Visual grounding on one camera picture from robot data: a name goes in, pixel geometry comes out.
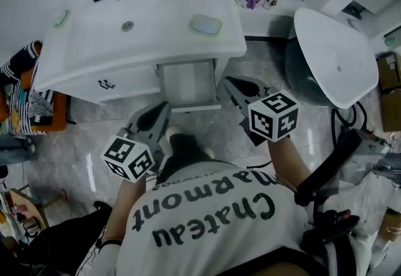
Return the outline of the white vanity cabinet with sink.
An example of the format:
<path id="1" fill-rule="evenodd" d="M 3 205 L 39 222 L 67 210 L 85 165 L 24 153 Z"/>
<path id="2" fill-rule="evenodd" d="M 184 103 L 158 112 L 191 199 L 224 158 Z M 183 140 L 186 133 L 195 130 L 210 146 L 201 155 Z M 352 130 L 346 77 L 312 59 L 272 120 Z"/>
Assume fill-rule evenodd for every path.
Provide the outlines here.
<path id="1" fill-rule="evenodd" d="M 70 0 L 45 35 L 35 87 L 95 104 L 161 92 L 157 65 L 211 59 L 216 87 L 246 43 L 235 0 Z M 217 36 L 189 29 L 193 15 L 222 21 Z M 129 32 L 122 24 L 133 22 Z M 105 90 L 98 80 L 116 85 Z"/>

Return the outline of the white drawer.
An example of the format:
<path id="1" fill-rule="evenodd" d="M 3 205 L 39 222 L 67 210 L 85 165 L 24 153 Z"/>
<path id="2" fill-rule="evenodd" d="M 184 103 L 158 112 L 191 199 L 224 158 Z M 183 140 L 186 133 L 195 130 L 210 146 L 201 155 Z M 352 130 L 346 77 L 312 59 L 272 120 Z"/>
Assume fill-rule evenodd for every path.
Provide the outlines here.
<path id="1" fill-rule="evenodd" d="M 160 89 L 173 113 L 221 109 L 211 59 L 157 65 Z"/>

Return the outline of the person's black shorts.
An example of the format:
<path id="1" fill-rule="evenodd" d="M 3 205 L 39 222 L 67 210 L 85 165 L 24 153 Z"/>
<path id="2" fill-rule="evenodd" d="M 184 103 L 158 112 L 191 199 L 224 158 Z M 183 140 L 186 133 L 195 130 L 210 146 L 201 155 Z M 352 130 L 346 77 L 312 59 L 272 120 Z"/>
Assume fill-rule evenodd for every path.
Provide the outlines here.
<path id="1" fill-rule="evenodd" d="M 156 184 L 165 183 L 181 169 L 200 162 L 221 162 L 207 155 L 198 145 L 193 135 L 174 133 L 169 137 L 172 155 L 165 162 Z"/>

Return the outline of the pale green soap bar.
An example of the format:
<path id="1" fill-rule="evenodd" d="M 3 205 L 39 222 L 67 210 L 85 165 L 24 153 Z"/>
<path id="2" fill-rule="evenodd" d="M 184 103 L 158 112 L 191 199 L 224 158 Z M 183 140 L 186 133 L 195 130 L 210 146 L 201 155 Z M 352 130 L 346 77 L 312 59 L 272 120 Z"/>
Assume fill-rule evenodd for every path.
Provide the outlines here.
<path id="1" fill-rule="evenodd" d="M 193 30 L 208 34 L 208 35 L 216 35 L 219 32 L 220 24 L 214 21 L 209 20 L 198 20 L 195 21 L 192 25 Z"/>

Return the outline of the white printed t-shirt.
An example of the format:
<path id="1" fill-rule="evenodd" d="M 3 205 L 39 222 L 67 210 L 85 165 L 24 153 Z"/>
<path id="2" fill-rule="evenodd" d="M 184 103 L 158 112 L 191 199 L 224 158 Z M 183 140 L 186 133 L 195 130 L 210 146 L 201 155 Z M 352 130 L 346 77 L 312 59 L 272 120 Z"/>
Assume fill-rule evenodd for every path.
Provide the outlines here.
<path id="1" fill-rule="evenodd" d="M 306 210 L 275 177 L 200 162 L 140 197 L 123 240 L 101 247 L 91 276 L 242 276 L 278 262 L 331 276 L 339 249 L 302 251 L 309 228 Z"/>

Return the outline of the person's left white shoe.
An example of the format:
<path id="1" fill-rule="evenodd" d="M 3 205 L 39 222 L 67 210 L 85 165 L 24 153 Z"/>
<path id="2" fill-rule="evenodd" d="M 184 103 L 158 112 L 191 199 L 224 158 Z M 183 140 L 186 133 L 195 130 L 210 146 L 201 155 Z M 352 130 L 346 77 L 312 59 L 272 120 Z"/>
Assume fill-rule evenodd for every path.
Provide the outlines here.
<path id="1" fill-rule="evenodd" d="M 170 126 L 167 128 L 167 130 L 165 131 L 165 139 L 166 141 L 170 144 L 170 140 L 171 138 L 176 135 L 176 134 L 180 134 L 181 131 L 178 127 L 176 126 Z"/>

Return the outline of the white oval bathtub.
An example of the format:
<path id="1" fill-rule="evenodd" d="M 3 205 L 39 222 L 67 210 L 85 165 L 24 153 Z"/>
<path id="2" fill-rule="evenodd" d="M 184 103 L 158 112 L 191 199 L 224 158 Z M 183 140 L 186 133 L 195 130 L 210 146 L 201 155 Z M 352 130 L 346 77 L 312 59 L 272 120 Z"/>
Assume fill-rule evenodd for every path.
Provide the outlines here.
<path id="1" fill-rule="evenodd" d="M 347 109 L 378 84 L 361 32 L 310 8 L 294 13 L 284 68 L 294 96 L 317 107 Z"/>

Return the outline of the large brown cardboard box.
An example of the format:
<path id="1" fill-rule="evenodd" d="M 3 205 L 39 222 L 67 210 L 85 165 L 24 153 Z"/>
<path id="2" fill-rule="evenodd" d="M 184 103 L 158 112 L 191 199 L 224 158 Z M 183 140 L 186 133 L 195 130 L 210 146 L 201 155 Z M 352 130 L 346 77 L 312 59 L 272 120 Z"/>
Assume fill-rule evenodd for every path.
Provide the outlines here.
<path id="1" fill-rule="evenodd" d="M 401 89 L 381 96 L 384 132 L 401 131 Z"/>
<path id="2" fill-rule="evenodd" d="M 379 84 L 381 91 L 401 87 L 401 56 L 389 53 L 377 60 Z"/>

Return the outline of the small wooden side table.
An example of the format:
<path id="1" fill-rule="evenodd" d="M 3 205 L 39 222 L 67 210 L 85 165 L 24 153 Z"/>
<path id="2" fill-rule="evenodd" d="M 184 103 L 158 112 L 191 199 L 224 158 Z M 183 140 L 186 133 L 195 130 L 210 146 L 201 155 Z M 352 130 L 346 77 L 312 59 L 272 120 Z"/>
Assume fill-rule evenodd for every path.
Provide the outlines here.
<path id="1" fill-rule="evenodd" d="M 0 192 L 0 232 L 17 240 L 30 238 L 49 227 L 43 205 L 18 189 Z"/>

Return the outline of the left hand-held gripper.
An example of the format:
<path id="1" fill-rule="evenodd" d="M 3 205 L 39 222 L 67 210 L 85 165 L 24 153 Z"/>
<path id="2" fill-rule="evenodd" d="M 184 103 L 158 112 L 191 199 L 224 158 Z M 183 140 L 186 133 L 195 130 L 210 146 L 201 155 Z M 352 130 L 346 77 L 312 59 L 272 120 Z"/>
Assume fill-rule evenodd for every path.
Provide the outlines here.
<path id="1" fill-rule="evenodd" d="M 111 135 L 101 159 L 114 175 L 132 183 L 157 174 L 164 160 L 158 141 L 171 115 L 167 101 L 150 104 L 136 112 L 117 134 Z"/>

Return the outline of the person's left forearm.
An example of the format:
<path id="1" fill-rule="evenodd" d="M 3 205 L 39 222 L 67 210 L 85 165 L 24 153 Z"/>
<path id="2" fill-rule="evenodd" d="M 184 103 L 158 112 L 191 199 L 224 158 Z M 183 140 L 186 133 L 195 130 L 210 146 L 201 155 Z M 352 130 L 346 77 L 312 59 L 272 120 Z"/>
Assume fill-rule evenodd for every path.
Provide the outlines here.
<path id="1" fill-rule="evenodd" d="M 104 240 L 123 240 L 126 232 L 130 210 L 146 191 L 146 178 L 135 183 L 124 180 L 117 194 L 115 204 L 108 219 Z"/>

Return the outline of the white low ledge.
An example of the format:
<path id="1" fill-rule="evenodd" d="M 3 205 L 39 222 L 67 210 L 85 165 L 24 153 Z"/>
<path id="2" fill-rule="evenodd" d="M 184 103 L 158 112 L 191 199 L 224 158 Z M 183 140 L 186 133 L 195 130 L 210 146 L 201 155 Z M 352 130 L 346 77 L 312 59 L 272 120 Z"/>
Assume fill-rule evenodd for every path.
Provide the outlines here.
<path id="1" fill-rule="evenodd" d="M 239 0 L 235 2 L 244 35 L 256 37 L 287 38 L 295 11 L 304 6 L 303 0 L 278 0 L 271 9 L 248 9 L 240 6 Z"/>

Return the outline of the black small monitor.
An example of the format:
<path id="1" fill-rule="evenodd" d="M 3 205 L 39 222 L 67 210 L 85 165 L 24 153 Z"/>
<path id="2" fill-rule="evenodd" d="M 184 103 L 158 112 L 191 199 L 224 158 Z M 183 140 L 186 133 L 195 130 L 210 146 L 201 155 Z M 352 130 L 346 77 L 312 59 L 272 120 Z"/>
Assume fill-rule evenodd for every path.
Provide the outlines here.
<path id="1" fill-rule="evenodd" d="M 295 202 L 306 206 L 358 184 L 390 150 L 383 138 L 352 129 L 342 134 L 333 152 L 297 188 Z"/>

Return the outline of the person's right forearm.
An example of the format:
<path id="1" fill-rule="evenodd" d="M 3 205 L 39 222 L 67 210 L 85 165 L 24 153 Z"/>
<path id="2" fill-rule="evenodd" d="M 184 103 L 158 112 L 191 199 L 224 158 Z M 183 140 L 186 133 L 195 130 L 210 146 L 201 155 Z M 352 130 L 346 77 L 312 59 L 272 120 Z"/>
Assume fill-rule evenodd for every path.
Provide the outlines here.
<path id="1" fill-rule="evenodd" d="M 268 141 L 268 147 L 276 175 L 293 187 L 297 188 L 311 174 L 289 137 Z"/>

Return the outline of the black chest mount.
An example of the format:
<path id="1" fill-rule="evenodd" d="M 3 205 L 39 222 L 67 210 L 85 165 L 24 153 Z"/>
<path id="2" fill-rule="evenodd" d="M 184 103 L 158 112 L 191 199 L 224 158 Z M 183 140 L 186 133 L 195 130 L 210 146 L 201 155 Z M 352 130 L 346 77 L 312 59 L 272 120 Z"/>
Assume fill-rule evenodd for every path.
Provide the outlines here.
<path id="1" fill-rule="evenodd" d="M 310 255 L 319 255 L 326 244 L 346 236 L 359 222 L 360 217 L 351 214 L 350 210 L 314 210 L 313 227 L 303 234 L 300 247 Z"/>

